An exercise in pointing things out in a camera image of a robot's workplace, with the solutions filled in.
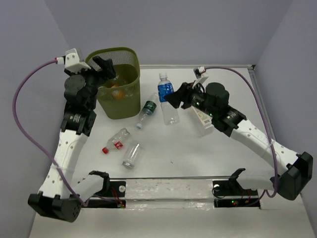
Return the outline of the orange juice bottle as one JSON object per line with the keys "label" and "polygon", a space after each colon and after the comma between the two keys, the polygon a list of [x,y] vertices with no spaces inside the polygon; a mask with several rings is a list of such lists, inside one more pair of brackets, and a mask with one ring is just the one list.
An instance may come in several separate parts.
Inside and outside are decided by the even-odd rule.
{"label": "orange juice bottle", "polygon": [[125,97],[124,91],[122,89],[117,89],[119,87],[120,87],[120,85],[118,85],[118,84],[111,86],[111,95],[112,95],[114,100],[120,100],[120,99],[123,99]]}

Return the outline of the green label plastic bottle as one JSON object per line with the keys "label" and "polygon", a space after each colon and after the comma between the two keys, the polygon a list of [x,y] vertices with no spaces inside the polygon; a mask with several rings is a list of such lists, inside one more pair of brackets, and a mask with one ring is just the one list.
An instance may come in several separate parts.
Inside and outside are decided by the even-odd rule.
{"label": "green label plastic bottle", "polygon": [[146,126],[151,118],[154,116],[154,113],[157,109],[159,102],[159,96],[158,93],[153,93],[150,98],[145,102],[143,108],[141,109],[139,113],[138,122],[136,123],[136,127],[138,129],[142,129],[144,126]]}

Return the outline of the clear bottle metal rim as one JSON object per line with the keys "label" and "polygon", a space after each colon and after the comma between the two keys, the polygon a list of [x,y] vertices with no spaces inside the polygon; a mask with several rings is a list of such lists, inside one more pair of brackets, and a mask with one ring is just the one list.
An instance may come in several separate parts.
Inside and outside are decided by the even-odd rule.
{"label": "clear bottle metal rim", "polygon": [[131,141],[123,156],[122,165],[128,169],[133,169],[140,161],[143,153],[143,146],[137,141]]}

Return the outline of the blue label crushed bottle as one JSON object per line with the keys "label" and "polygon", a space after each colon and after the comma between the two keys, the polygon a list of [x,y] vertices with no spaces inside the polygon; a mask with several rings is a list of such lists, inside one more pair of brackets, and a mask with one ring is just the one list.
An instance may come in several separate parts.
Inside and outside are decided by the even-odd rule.
{"label": "blue label crushed bottle", "polygon": [[113,80],[112,80],[112,85],[113,86],[124,86],[129,84],[128,80],[122,76],[122,75],[117,75]]}

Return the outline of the clear slim unlabelled bottle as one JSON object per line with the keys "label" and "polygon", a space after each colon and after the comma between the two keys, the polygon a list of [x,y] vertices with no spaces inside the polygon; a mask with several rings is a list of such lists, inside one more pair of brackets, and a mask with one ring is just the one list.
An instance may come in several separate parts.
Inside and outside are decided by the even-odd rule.
{"label": "clear slim unlabelled bottle", "polygon": [[134,90],[130,90],[130,89],[124,90],[125,98],[130,98],[130,97],[133,97],[134,95],[135,95]]}

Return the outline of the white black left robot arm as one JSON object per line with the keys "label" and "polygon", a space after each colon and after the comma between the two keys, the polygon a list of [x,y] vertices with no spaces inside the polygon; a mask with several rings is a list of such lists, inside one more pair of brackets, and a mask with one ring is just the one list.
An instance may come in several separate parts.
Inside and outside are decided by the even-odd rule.
{"label": "white black left robot arm", "polygon": [[39,191],[30,194],[28,205],[40,216],[72,223],[92,196],[109,192],[110,178],[106,172],[91,171],[74,187],[70,182],[96,119],[98,88],[115,78],[116,72],[111,59],[93,57],[99,70],[79,59],[72,61],[70,56],[64,59],[68,78],[64,83],[66,103],[59,142],[47,177]]}

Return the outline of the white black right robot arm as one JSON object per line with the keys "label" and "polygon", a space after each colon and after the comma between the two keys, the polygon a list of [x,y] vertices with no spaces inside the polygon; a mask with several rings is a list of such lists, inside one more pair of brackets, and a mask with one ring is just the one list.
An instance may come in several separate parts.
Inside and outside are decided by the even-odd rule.
{"label": "white black right robot arm", "polygon": [[194,107],[211,116],[218,131],[234,139],[256,153],[273,167],[267,190],[276,189],[287,199],[295,200],[313,176],[313,157],[301,154],[269,139],[247,117],[229,105],[229,92],[220,83],[183,83],[181,87],[164,97],[174,108]]}

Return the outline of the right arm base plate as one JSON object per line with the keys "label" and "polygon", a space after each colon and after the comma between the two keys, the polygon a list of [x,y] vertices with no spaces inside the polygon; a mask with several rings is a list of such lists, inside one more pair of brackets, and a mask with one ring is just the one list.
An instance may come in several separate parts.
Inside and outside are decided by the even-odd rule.
{"label": "right arm base plate", "polygon": [[243,189],[235,180],[213,180],[212,195],[214,208],[260,208],[259,192]]}

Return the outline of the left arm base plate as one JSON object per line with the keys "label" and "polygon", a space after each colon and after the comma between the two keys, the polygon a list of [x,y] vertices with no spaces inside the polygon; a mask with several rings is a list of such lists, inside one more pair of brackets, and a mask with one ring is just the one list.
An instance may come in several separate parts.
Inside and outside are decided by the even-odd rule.
{"label": "left arm base plate", "polygon": [[111,180],[108,190],[101,190],[88,201],[86,208],[125,209],[126,181]]}

